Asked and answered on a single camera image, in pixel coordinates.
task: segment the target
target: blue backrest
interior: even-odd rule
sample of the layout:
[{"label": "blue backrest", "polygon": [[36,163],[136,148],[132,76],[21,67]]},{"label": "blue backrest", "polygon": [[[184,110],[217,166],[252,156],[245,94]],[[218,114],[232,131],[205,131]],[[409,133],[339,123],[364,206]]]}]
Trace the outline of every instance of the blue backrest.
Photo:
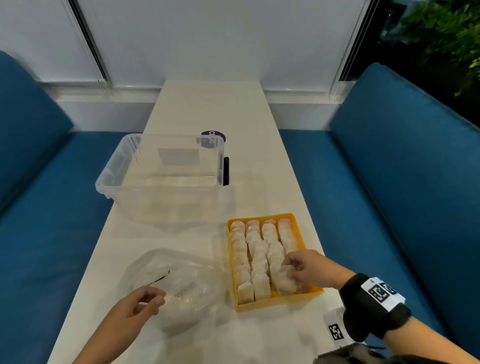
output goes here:
[{"label": "blue backrest", "polygon": [[0,213],[72,128],[60,107],[0,51]]},{"label": "blue backrest", "polygon": [[373,64],[331,130],[455,339],[480,357],[479,129]]}]

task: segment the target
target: green foliage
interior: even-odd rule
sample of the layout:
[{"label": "green foliage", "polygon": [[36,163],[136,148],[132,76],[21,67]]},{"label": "green foliage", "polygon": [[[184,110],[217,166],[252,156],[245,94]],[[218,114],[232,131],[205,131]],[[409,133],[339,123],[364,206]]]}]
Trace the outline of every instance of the green foliage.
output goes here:
[{"label": "green foliage", "polygon": [[480,0],[422,2],[402,21],[402,33],[425,45],[427,59],[447,57],[480,80]]}]

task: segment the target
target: purple sticker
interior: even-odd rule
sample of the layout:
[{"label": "purple sticker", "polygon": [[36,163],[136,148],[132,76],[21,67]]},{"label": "purple sticker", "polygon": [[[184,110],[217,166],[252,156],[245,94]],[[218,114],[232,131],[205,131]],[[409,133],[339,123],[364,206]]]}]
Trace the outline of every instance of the purple sticker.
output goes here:
[{"label": "purple sticker", "polygon": [[[206,132],[203,132],[202,135],[218,135],[218,136],[222,137],[224,142],[227,140],[226,137],[221,132],[217,132],[215,130],[207,130]],[[215,139],[216,138],[201,138],[201,139],[202,139],[202,147],[204,147],[204,148],[214,148],[215,147]]]}]

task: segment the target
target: white table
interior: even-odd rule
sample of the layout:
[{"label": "white table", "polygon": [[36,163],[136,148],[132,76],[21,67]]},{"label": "white table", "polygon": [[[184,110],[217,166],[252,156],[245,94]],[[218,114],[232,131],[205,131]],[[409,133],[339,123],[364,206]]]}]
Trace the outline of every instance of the white table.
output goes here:
[{"label": "white table", "polygon": [[[227,138],[230,186],[219,195],[225,215],[215,223],[172,233],[129,221],[114,205],[49,364],[73,361],[119,299],[125,268],[149,250],[168,247],[226,262],[229,218],[291,212],[307,247],[322,251],[260,83],[167,81],[144,132],[207,130]],[[341,305],[338,292],[326,290],[309,302],[241,314],[225,306],[176,334],[167,335],[147,323],[115,363],[311,363],[316,355],[335,348],[323,313]]]}]

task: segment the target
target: hand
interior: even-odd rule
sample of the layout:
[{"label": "hand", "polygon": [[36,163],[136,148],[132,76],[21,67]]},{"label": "hand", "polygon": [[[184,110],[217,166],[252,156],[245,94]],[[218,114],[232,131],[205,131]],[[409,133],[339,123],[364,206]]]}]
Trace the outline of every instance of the hand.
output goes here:
[{"label": "hand", "polygon": [[332,287],[340,290],[355,275],[351,270],[311,249],[296,250],[287,254],[282,265],[295,267],[296,270],[288,273],[289,278],[319,288]]},{"label": "hand", "polygon": [[73,364],[110,364],[137,338],[140,330],[165,303],[165,291],[140,287],[112,307]]}]

